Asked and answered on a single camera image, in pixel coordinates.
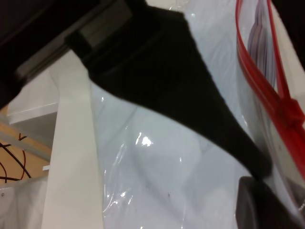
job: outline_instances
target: red plastic strip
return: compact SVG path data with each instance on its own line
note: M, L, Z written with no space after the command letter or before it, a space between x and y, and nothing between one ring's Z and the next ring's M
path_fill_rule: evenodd
M247 49L244 46L239 31L239 14L243 0L236 2L236 28L237 28L237 55L244 76L252 90L263 104L274 123L280 137L285 143L291 157L293 158L300 174L305 179L305 130L302 127L305 116L296 100L290 98L288 85L282 68L276 40L275 26L272 18L271 3L268 2L270 23L273 34L274 54L277 68L277 81L280 96L271 87L262 73L256 67Z

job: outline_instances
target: wooden surface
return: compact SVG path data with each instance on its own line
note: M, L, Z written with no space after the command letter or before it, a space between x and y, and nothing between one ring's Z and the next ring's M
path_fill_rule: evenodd
M0 112L2 114L6 114L6 111L7 111L7 107L3 108ZM10 126L5 125L3 123L0 123L0 131L6 133L7 135L10 135L16 139L19 138L19 132L17 132L16 130L12 129ZM43 150L44 152L47 152L48 154L51 154L51 149L49 149L48 147L30 139L30 138L25 138L22 141L24 143L27 143L31 146L34 146L38 149ZM4 145L8 144L4 141L1 141L1 139L0 139L0 142ZM15 146L9 146L8 149L23 164L22 150ZM47 171L42 170L42 168L44 166L47 166L50 164L48 161L40 159L37 156L32 155L30 152L25 152L25 155L26 155L26 169L29 172L29 174L31 175L31 177L41 177L41 176L45 176L48 174ZM22 168L2 147L0 148L0 162L5 167L8 177L18 178L18 179L21 178L21 175L23 172ZM5 173L2 169L2 167L0 167L0 176L1 177L5 176ZM23 179L28 179L28 176L26 174L24 174ZM4 180L0 180L0 184L4 184L4 182L5 182Z

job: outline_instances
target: white surface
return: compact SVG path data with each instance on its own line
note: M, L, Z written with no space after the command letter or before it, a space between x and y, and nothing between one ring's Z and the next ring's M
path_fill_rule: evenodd
M10 124L57 112L59 92L49 69L26 85L10 102L7 117Z
M50 67L60 100L42 229L101 229L102 189L87 71L70 51Z
M26 85L9 104L9 124L26 136L52 148L59 91L49 69Z
M42 170L43 170L43 171L50 170L50 165L44 166L44 167L42 168Z

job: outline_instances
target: plastic bag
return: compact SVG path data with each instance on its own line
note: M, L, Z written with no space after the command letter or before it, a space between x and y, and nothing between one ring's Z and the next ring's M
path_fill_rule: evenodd
M247 130L236 85L235 3L191 0L184 8L218 89ZM92 113L106 229L236 228L238 180L248 173L230 155L173 120L94 84Z
M235 159L94 84L92 104L106 229L233 227Z
M245 119L254 141L272 156L275 167L269 185L304 224L304 114L290 97L270 0L238 0L236 26L242 69L237 83Z

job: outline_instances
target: cable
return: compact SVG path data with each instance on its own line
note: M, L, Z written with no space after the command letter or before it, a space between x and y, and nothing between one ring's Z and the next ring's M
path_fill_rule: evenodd
M19 180L17 178L11 178L11 177L0 177L0 179L1 180L15 180L15 181Z
M19 138L18 140L21 141L23 140L24 138L27 138L26 136L23 136L22 138ZM2 147L9 147L11 146L11 144L7 144L7 145L3 145Z
M24 139L24 138L26 138L26 136L21 137L21 133L19 133L19 141L21 141L21 140ZM23 153L23 166L25 167L25 165L26 165L26 164L25 164L25 162L26 162L26 156L25 156L24 150L22 150L22 153ZM23 172L22 172L22 176L21 176L20 180L23 179L23 176L24 176L24 170L23 170Z
M7 177L7 173L6 173L6 170L5 170L5 167L3 166L3 164L0 162L0 166L3 168L4 170L4 173L5 173L5 177Z
M23 166L23 164L15 157L14 154L11 153L11 151L9 151L2 143L0 143L0 147L2 147L20 166L21 168L24 170L24 172L28 175L29 178L31 178L30 174L28 173L28 171L26 170L26 168Z

